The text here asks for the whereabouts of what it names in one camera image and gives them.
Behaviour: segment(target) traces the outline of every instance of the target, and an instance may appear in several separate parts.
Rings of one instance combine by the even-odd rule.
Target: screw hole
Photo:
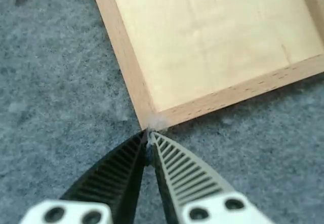
[[[225,206],[229,210],[239,210],[244,208],[244,204],[241,200],[230,199],[225,202]]]
[[[83,224],[97,224],[100,222],[101,214],[98,211],[90,211],[82,218]]]
[[[64,209],[62,207],[55,207],[46,212],[44,219],[47,223],[56,223],[63,215]]]
[[[209,215],[205,209],[194,208],[190,211],[189,216],[192,220],[203,220],[206,219]]]

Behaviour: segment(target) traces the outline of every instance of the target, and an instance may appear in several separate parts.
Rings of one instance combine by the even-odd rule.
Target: gray carpet
[[[0,223],[140,128],[95,0],[0,0]],[[324,74],[168,130],[277,223],[324,220]],[[153,168],[135,223],[165,223]]]

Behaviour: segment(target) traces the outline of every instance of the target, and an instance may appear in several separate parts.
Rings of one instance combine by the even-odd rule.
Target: plywood board
[[[324,71],[323,0],[96,0],[142,128]]]

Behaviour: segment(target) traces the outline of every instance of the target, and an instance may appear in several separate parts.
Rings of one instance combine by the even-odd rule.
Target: wood grain
[[[96,0],[142,128],[324,71],[324,0]]]

